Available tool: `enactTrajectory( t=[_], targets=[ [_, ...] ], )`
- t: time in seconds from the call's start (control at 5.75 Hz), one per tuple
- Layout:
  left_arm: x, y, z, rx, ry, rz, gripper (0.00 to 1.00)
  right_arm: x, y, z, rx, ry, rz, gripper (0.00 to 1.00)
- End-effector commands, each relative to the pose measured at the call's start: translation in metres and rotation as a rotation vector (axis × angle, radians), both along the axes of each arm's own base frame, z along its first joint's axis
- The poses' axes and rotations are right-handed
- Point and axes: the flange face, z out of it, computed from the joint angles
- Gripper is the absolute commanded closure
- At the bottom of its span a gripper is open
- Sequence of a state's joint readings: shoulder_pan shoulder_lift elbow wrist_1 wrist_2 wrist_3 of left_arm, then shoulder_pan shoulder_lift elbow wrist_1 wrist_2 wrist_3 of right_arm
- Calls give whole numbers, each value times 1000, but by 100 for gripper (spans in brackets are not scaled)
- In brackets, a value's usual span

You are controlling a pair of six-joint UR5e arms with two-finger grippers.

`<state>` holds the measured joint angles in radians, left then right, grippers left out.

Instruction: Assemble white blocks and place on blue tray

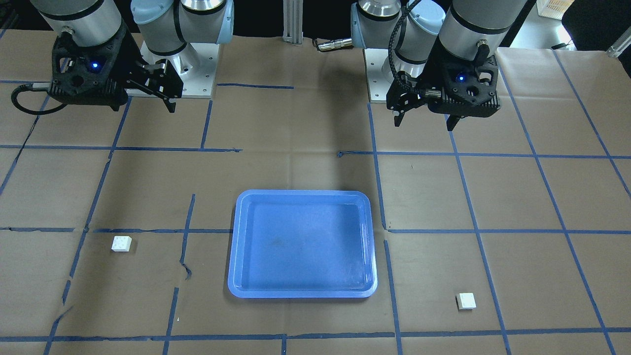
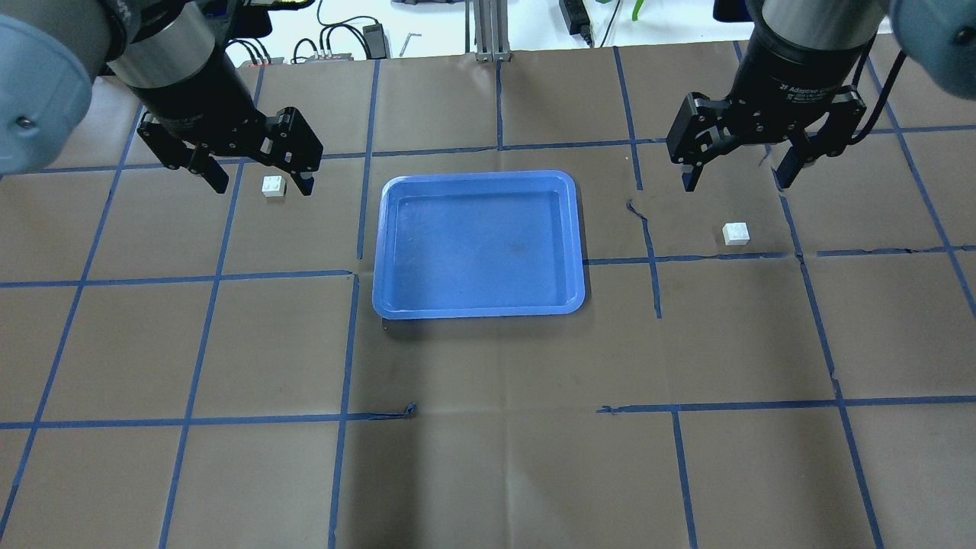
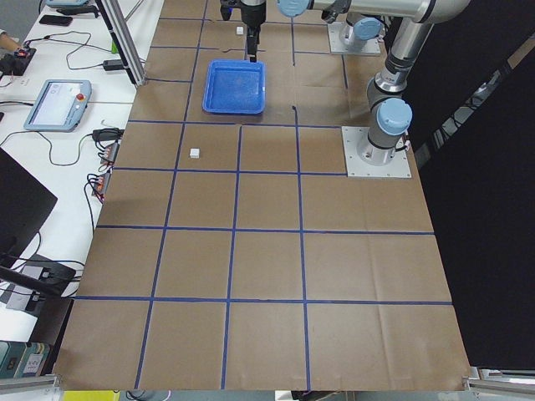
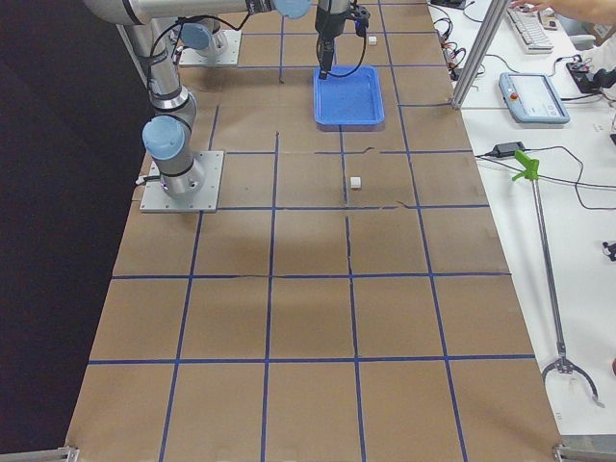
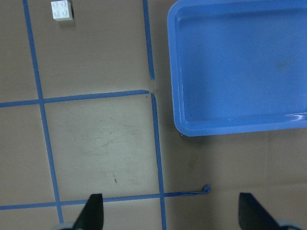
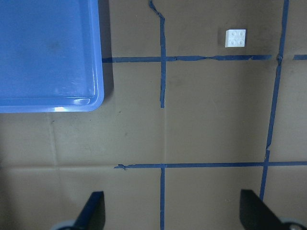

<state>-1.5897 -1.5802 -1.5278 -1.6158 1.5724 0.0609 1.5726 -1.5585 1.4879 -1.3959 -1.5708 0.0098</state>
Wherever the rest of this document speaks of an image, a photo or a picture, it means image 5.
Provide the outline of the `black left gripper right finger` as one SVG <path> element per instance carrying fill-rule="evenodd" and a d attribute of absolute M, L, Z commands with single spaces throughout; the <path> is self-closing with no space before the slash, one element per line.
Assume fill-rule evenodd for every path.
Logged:
<path fill-rule="evenodd" d="M 239 195 L 238 223 L 242 230 L 283 229 L 251 193 Z"/>

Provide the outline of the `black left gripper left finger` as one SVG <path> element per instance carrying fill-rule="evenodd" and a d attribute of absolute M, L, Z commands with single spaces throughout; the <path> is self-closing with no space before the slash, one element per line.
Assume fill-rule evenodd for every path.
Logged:
<path fill-rule="evenodd" d="M 77 217 L 73 230 L 102 230 L 104 226 L 104 207 L 102 194 L 91 194 Z"/>

